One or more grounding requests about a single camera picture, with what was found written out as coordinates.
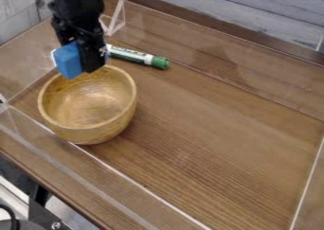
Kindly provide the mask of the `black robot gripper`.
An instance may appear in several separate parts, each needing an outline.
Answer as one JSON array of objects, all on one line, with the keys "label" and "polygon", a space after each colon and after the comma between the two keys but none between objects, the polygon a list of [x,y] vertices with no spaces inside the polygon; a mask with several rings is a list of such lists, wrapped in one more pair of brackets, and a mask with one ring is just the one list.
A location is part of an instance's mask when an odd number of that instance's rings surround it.
[{"label": "black robot gripper", "polygon": [[58,43],[66,45],[76,40],[81,71],[95,72],[104,65],[104,32],[99,22],[104,0],[52,0],[48,8]]}]

